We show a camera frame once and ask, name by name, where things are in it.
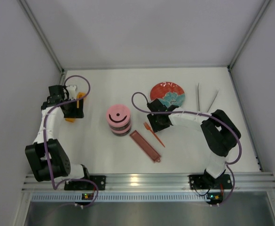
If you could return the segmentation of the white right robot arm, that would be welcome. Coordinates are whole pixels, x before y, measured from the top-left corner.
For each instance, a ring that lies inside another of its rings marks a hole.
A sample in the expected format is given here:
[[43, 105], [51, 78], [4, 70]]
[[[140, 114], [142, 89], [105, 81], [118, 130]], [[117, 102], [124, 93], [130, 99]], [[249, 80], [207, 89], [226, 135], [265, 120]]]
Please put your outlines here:
[[184, 126], [201, 132], [212, 151], [204, 174], [218, 179], [227, 165], [237, 163], [242, 155], [241, 133], [226, 113], [218, 109], [212, 114], [184, 110], [177, 105], [165, 106], [159, 99], [147, 103], [147, 118], [156, 133], [170, 126]]

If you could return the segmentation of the dark red cutlery tray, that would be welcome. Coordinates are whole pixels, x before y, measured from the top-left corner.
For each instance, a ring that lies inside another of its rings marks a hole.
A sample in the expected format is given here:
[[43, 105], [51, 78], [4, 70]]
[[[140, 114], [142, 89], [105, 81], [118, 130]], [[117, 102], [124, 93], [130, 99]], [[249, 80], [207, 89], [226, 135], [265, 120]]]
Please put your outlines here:
[[153, 162], [161, 162], [161, 155], [138, 131], [133, 131], [130, 137]]

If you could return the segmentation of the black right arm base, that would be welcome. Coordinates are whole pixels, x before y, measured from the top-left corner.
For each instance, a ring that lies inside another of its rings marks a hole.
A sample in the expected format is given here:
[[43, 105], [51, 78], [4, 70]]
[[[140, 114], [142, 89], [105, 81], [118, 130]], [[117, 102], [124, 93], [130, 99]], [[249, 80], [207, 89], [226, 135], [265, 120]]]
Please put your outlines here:
[[233, 187], [229, 174], [223, 174], [218, 178], [213, 178], [206, 174], [192, 174], [189, 175], [190, 188], [199, 190], [209, 189], [231, 189]]

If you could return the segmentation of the orange plastic fork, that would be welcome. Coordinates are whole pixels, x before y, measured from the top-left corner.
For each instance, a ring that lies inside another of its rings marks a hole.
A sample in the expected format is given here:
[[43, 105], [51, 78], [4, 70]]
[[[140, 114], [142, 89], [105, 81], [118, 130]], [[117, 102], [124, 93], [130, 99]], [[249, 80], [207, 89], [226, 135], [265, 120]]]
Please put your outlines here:
[[146, 128], [146, 130], [148, 130], [149, 132], [152, 133], [152, 135], [157, 139], [157, 141], [163, 146], [165, 147], [164, 143], [160, 140], [160, 138], [155, 134], [155, 132], [152, 130], [151, 126], [147, 123], [144, 122], [143, 123], [144, 127]]

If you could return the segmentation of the black steel lunch bowl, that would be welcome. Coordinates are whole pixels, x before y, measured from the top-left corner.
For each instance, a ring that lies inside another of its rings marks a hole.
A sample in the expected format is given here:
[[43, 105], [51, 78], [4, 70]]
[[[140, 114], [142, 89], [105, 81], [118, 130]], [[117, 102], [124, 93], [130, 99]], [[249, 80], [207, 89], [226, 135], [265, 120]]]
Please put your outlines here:
[[127, 135], [129, 132], [131, 131], [131, 129], [129, 129], [129, 130], [127, 130], [127, 131], [114, 131], [114, 130], [112, 130], [112, 133], [114, 134], [114, 135], [116, 135], [116, 136], [119, 136], [119, 137], [121, 137], [121, 136], [125, 136], [125, 135]]
[[122, 128], [122, 127], [126, 127], [127, 125], [130, 124], [130, 118], [125, 118], [123, 120], [119, 120], [119, 121], [115, 121], [115, 120], [108, 120], [108, 124], [110, 127], [113, 127], [113, 128]]

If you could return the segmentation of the metal tongs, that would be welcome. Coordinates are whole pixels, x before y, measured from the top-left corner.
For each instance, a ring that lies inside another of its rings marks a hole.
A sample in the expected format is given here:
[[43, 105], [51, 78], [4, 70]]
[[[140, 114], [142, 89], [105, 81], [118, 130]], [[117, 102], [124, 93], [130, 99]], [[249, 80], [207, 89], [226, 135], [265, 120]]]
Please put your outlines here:
[[[218, 96], [218, 93], [219, 93], [219, 90], [217, 89], [215, 91], [215, 94], [213, 95], [213, 98], [212, 98], [209, 106], [207, 107], [207, 109], [204, 112], [208, 113], [210, 111], [210, 109], [212, 108], [212, 105], [214, 104], [214, 102]], [[198, 83], [196, 85], [196, 109], [198, 112], [202, 112], [201, 103], [200, 103], [200, 83]]]

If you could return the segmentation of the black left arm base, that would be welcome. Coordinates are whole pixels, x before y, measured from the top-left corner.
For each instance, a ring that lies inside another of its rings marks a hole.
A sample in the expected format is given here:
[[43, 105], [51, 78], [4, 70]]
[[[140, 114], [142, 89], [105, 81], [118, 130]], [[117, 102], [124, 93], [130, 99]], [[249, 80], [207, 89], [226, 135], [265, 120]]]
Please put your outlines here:
[[105, 175], [91, 175], [89, 179], [73, 179], [65, 182], [64, 190], [66, 191], [104, 191], [106, 187]]

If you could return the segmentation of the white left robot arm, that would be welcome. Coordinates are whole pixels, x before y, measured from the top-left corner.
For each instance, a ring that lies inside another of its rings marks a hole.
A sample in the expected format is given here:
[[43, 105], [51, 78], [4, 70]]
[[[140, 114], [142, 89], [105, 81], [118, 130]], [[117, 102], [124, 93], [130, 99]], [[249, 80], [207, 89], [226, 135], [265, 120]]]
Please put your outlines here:
[[50, 160], [53, 178], [89, 179], [83, 164], [71, 164], [66, 151], [58, 140], [59, 128], [63, 120], [75, 121], [84, 117], [84, 93], [78, 92], [76, 85], [54, 85], [49, 88], [49, 96], [41, 106], [41, 124], [33, 144], [26, 146], [25, 155], [35, 179], [50, 181], [47, 159]]

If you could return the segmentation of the pink lid with black handle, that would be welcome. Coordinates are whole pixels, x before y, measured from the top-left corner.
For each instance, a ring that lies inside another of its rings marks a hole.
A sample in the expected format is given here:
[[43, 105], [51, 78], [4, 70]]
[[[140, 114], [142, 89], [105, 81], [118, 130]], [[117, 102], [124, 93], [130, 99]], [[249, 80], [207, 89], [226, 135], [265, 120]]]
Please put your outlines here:
[[122, 134], [122, 133], [126, 133], [127, 131], [129, 131], [131, 129], [131, 124], [129, 124], [128, 126], [123, 126], [123, 127], [110, 126], [110, 129], [113, 133]]
[[112, 120], [119, 121], [125, 118], [130, 118], [130, 116], [131, 116], [130, 109], [127, 106], [122, 104], [113, 105], [106, 112], [107, 122], [109, 119], [111, 121]]

